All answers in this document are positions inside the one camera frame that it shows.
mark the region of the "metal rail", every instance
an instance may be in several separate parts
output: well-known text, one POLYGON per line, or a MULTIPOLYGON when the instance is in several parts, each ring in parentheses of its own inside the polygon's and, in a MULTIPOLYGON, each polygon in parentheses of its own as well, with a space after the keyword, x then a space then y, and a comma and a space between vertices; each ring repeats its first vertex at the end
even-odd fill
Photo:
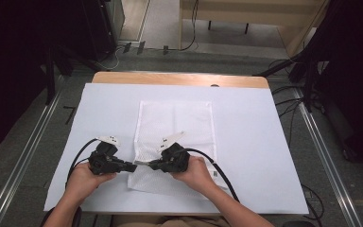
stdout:
MULTIPOLYGON (((294 91, 294 96, 296 98, 302 97, 302 91, 300 89, 296 89, 294 91)), ((303 104, 300 104, 300 110, 302 113, 302 117, 304 118, 305 124, 314 141, 326 175, 328 176, 331 186, 335 191, 337 201, 340 205, 344 217, 346 218, 348 226, 362 227, 363 225, 361 223, 359 215, 355 211, 354 203, 349 195, 349 192, 346 189, 346 186, 341 180, 340 175, 338 174, 335 163, 333 162, 329 150, 323 141, 322 135, 320 134, 320 130, 318 129, 314 117, 306 110, 303 104)))
POLYGON ((61 92, 63 90, 64 84, 66 83, 67 78, 63 76, 59 76, 57 84, 59 85, 59 89, 55 94, 50 105, 45 106, 43 109, 43 113, 40 116, 33 132, 31 133, 28 141, 26 143, 25 148, 23 149, 22 154, 19 157, 19 160, 16 163, 16 166, 12 170, 7 182, 0 192, 0 224, 2 219, 4 218, 8 207, 14 197, 14 194, 17 191, 17 188, 20 185, 21 180, 23 179, 26 169, 31 161, 32 156, 43 136, 43 132, 52 116, 52 113, 55 111, 55 108, 58 104, 58 100, 61 96, 61 92))

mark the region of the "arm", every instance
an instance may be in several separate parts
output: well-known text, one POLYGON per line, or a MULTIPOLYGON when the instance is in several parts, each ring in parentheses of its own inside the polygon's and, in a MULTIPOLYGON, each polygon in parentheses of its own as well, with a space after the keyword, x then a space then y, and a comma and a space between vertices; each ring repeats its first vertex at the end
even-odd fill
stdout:
POLYGON ((116 174, 94 175, 89 169, 89 164, 79 164, 73 170, 66 190, 52 211, 43 227, 72 226, 73 216, 78 207, 102 183, 113 179, 116 174))
POLYGON ((187 170, 172 176, 208 198, 233 227, 273 226, 220 189, 209 175, 203 158, 191 156, 187 170))

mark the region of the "cable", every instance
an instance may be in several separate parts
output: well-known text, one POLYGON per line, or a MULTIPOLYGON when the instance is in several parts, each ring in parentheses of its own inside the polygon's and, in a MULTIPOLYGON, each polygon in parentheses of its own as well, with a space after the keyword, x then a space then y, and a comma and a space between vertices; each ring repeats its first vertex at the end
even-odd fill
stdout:
POLYGON ((299 100, 303 100, 303 99, 302 98, 291 98, 291 99, 288 99, 288 100, 285 100, 285 101, 278 102, 278 103, 275 104, 275 106, 279 106, 279 105, 287 103, 287 102, 299 101, 299 100))
POLYGON ((315 211, 314 207, 311 205, 311 203, 309 203, 308 200, 305 200, 305 202, 307 203, 307 206, 309 207, 309 209, 311 210, 311 212, 314 214, 315 220, 317 221, 319 227, 322 227, 322 223, 320 222, 320 218, 318 217, 318 214, 315 211))
MULTIPOLYGON (((122 46, 124 46, 124 45, 122 45, 122 44, 118 45, 114 51, 118 50, 118 49, 119 49, 119 47, 121 48, 122 46)), ((107 59, 107 58, 108 58, 108 57, 109 57, 112 53, 113 53, 113 52, 108 53, 108 54, 105 56, 105 58, 103 58, 103 59, 102 59, 102 60, 100 60, 100 61, 96 61, 95 63, 103 62, 103 61, 104 61, 104 60, 106 60, 106 59, 107 59)))
POLYGON ((69 173, 67 174, 67 180, 66 180, 66 184, 67 181, 69 181, 70 175, 72 175, 73 170, 75 169, 75 163, 78 160, 78 157, 80 156, 80 154, 82 153, 82 151, 84 151, 89 145, 91 145, 93 142, 97 141, 97 139, 92 139, 90 140, 87 144, 84 145, 84 147, 82 147, 82 149, 78 152, 78 155, 76 155, 75 159, 73 160, 72 165, 70 166, 69 169, 69 173))
POLYGON ((99 66, 101 66, 102 68, 104 69, 107 69, 107 70, 113 70, 115 69, 118 65, 119 65, 119 58, 117 57, 117 52, 121 49, 125 48, 124 46, 121 46, 119 48, 116 49, 116 51, 114 52, 114 56, 116 57, 116 65, 114 67, 106 67, 105 65, 102 65, 101 63, 99 62, 95 62, 96 64, 98 64, 99 66))
POLYGON ((277 88, 274 91, 272 91, 272 95, 274 96, 274 95, 282 92, 283 90, 290 89, 290 88, 299 88, 299 89, 302 89, 303 87, 302 86, 284 86, 284 87, 280 87, 280 88, 277 88))
MULTIPOLYGON (((196 21, 197 21, 197 12, 198 11, 199 11, 199 0, 196 0, 196 2, 194 3, 194 6, 193 6, 193 13, 191 15, 191 24, 193 25, 193 41, 187 47, 185 47, 183 49, 170 48, 170 49, 167 49, 167 51, 184 51, 184 50, 187 50, 188 48, 190 48, 191 45, 193 45, 194 41, 196 40, 196 21)), ((158 48, 144 48, 144 49, 164 51, 163 49, 158 49, 158 48)))
POLYGON ((123 44, 119 44, 117 47, 116 47, 116 50, 119 50, 119 49, 121 49, 121 48, 125 48, 126 46, 125 45, 123 45, 123 44))
POLYGON ((285 69, 285 71, 288 73, 288 74, 290 74, 290 72, 288 72, 287 70, 286 70, 286 68, 291 64, 291 63, 305 63, 305 62, 298 62, 298 61, 293 61, 291 58, 288 58, 288 59, 285 59, 285 60, 276 60, 276 61, 273 61, 273 62, 271 62, 270 63, 270 65, 268 66, 268 70, 267 71, 265 71, 265 72, 263 72, 263 73, 261 73, 262 75, 264 75, 265 74, 265 77, 268 77, 268 76, 270 76, 271 75, 271 73, 270 72, 272 72, 273 73, 273 75, 275 75, 274 73, 276 73, 276 72, 279 72, 280 70, 282 70, 282 69, 285 69), (273 63, 275 63, 276 61, 283 61, 282 63, 280 63, 280 64, 278 64, 278 65, 276 65, 276 66, 274 66, 274 68, 272 68, 272 69, 270 69, 270 66, 273 64, 273 63))
POLYGON ((278 61, 285 61, 285 59, 279 59, 279 60, 275 60, 275 61, 272 61, 269 65, 268 65, 268 70, 270 69, 270 66, 272 65, 272 64, 274 64, 275 62, 278 62, 278 61))
POLYGON ((98 220, 98 215, 95 215, 94 216, 94 221, 93 221, 93 226, 92 227, 95 227, 97 220, 98 220))
POLYGON ((217 172, 219 172, 220 176, 223 178, 223 180, 225 181, 226 185, 228 185, 229 189, 231 190, 231 193, 232 193, 232 196, 233 198, 240 202, 240 200, 238 199, 237 195, 235 194, 234 192, 234 189, 232 187, 232 184, 231 182, 229 181, 229 179, 226 177, 226 174, 222 171, 222 169, 217 165, 217 163, 211 158, 209 157, 206 153, 200 151, 200 150, 197 150, 197 149, 193 149, 193 148, 183 148, 181 150, 178 150, 177 153, 180 153, 180 152, 185 152, 185 151, 192 151, 192 152, 195 152, 195 153, 198 153, 198 154, 201 154, 202 156, 204 156, 205 158, 208 159, 208 161, 214 166, 214 168, 217 170, 217 172))
POLYGON ((291 108, 292 106, 294 106, 295 104, 297 104, 297 103, 301 103, 301 102, 303 102, 303 100, 302 100, 302 99, 301 99, 301 100, 297 100, 297 101, 295 101, 293 104, 289 105, 289 106, 285 109, 285 111, 284 111, 283 113, 279 114, 279 117, 282 117, 283 115, 285 115, 285 114, 287 114, 287 113, 289 113, 289 112, 292 112, 293 110, 290 110, 290 108, 291 108))
POLYGON ((297 108, 299 107, 301 102, 298 102, 296 104, 296 106, 294 107, 293 109, 293 114, 291 115, 291 120, 290 120, 290 129, 289 129, 289 135, 288 135, 288 147, 290 148, 290 144, 291 144, 291 135, 292 135, 292 132, 293 132, 293 119, 294 119, 294 113, 296 112, 297 108))
MULTIPOLYGON (((312 190, 310 187, 308 186, 305 186, 304 184, 302 184, 302 187, 304 187, 305 189, 307 189, 308 191, 310 191, 312 194, 314 194, 317 199, 320 201, 320 207, 321 207, 321 212, 320 212, 320 215, 318 216, 318 218, 322 218, 323 217, 323 214, 325 213, 325 207, 323 205, 323 201, 322 199, 320 198, 320 196, 314 191, 312 190)), ((311 218, 311 217, 308 217, 308 216, 304 216, 305 218, 308 218, 308 219, 315 219, 315 218, 311 218)))
POLYGON ((191 24, 193 25, 193 41, 187 47, 181 49, 181 51, 184 51, 184 50, 190 48, 191 45, 196 40, 196 20, 197 20, 198 10, 199 10, 199 0, 196 0, 196 3, 194 4, 194 7, 193 7, 193 13, 191 15, 191 24))

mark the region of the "wooden board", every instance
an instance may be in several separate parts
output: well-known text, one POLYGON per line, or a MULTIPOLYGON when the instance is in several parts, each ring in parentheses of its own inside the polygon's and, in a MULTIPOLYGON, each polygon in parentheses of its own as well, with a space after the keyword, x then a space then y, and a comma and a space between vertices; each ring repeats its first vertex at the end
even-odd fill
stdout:
POLYGON ((179 74, 151 72, 98 72, 93 83, 165 84, 221 87, 268 88, 262 77, 225 76, 212 74, 179 74))

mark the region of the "black cable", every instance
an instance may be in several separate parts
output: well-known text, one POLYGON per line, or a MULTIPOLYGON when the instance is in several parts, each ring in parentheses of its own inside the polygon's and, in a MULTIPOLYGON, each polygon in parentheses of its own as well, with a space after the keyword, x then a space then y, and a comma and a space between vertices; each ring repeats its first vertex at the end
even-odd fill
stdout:
POLYGON ((187 47, 181 49, 180 51, 184 51, 184 50, 190 48, 191 45, 196 40, 196 20, 197 20, 198 10, 199 10, 199 0, 196 0, 196 3, 194 4, 194 7, 193 7, 193 13, 191 15, 191 24, 193 25, 193 41, 187 47))
POLYGON ((70 178, 70 175, 72 175, 72 172, 73 170, 75 169, 75 163, 76 161, 78 160, 78 157, 80 156, 80 154, 82 153, 82 151, 84 151, 90 144, 92 144, 93 142, 97 141, 97 139, 92 139, 90 140, 87 144, 84 145, 84 147, 82 147, 82 149, 78 152, 78 155, 76 155, 76 158, 75 160, 73 160, 73 163, 72 165, 70 166, 70 169, 69 169, 69 173, 67 174, 67 180, 66 180, 66 184, 67 184, 67 181, 69 181, 69 178, 70 178))
POLYGON ((309 203, 308 200, 305 200, 305 202, 307 203, 307 206, 309 207, 309 209, 311 210, 311 212, 314 214, 315 220, 317 221, 319 227, 322 227, 322 223, 320 222, 320 218, 318 217, 318 214, 315 211, 314 207, 311 205, 311 203, 309 203))
POLYGON ((280 60, 275 60, 275 61, 272 61, 269 65, 268 65, 268 70, 270 69, 270 66, 272 65, 272 64, 274 64, 274 63, 276 63, 276 62, 278 62, 278 61, 285 61, 285 59, 280 59, 280 60))
POLYGON ((302 89, 303 87, 302 86, 284 86, 284 87, 280 87, 280 88, 277 88, 274 91, 272 91, 272 95, 274 96, 274 95, 282 92, 283 90, 291 89, 291 88, 299 88, 299 89, 302 89))
POLYGON ((301 102, 298 102, 296 104, 296 106, 294 107, 293 109, 293 114, 291 115, 291 120, 290 120, 290 129, 289 129, 289 135, 288 135, 288 147, 290 148, 290 144, 291 144, 291 135, 292 135, 292 132, 293 132, 293 119, 294 119, 294 113, 296 112, 297 108, 300 106, 300 103, 301 102))
POLYGON ((297 100, 297 101, 295 101, 293 104, 289 105, 289 106, 285 109, 285 111, 284 111, 283 113, 279 114, 279 117, 282 117, 283 115, 285 115, 285 114, 287 114, 287 113, 289 113, 289 112, 292 112, 293 110, 290 110, 290 108, 291 108, 292 106, 294 106, 295 104, 297 104, 297 103, 301 103, 301 102, 303 102, 303 100, 302 100, 302 99, 301 99, 301 100, 297 100))
POLYGON ((288 100, 285 100, 285 101, 278 102, 278 103, 275 104, 275 106, 279 106, 279 105, 285 104, 287 102, 299 101, 299 100, 303 100, 303 99, 302 98, 291 98, 291 99, 288 99, 288 100))
POLYGON ((119 49, 124 48, 124 47, 126 47, 124 44, 119 44, 119 45, 116 47, 116 50, 119 50, 119 49))
POLYGON ((93 226, 92 227, 95 227, 97 220, 98 220, 98 215, 95 215, 94 216, 94 222, 93 222, 93 226))
MULTIPOLYGON (((321 208, 321 211, 320 211, 320 215, 318 216, 318 218, 322 218, 323 217, 323 214, 325 213, 325 206, 323 205, 323 201, 322 199, 320 198, 320 196, 314 191, 312 190, 310 187, 308 186, 305 186, 304 184, 302 184, 302 187, 304 187, 305 189, 307 189, 308 191, 310 191, 312 194, 315 195, 315 197, 317 197, 318 201, 320 201, 320 208, 321 208)), ((315 218, 311 218, 309 216, 304 216, 305 218, 308 218, 308 219, 315 219, 315 218)))
POLYGON ((229 181, 229 179, 226 177, 226 174, 222 171, 222 169, 219 167, 219 165, 211 158, 209 157, 206 153, 200 151, 200 150, 197 150, 197 149, 193 149, 193 148, 184 148, 184 149, 181 149, 181 150, 178 150, 177 153, 180 153, 180 152, 185 152, 185 151, 192 151, 192 152, 195 152, 195 153, 198 153, 198 154, 201 154, 202 156, 204 156, 205 158, 208 159, 208 161, 214 166, 214 168, 217 170, 217 172, 219 172, 220 176, 223 178, 223 181, 225 181, 226 185, 228 185, 229 189, 231 190, 231 193, 232 193, 232 196, 233 198, 240 202, 240 200, 238 199, 237 195, 235 194, 234 192, 234 189, 232 187, 232 184, 231 182, 229 181))
MULTIPOLYGON (((197 21, 197 12, 199 10, 199 0, 196 0, 194 6, 193 6, 193 13, 191 15, 191 24, 193 25, 193 41, 185 48, 183 49, 167 49, 167 51, 184 51, 187 50, 188 48, 191 47, 191 45, 193 45, 194 41, 196 40, 196 21, 197 21)), ((163 49, 158 49, 158 48, 144 48, 147 50, 159 50, 159 51, 164 51, 163 49)))

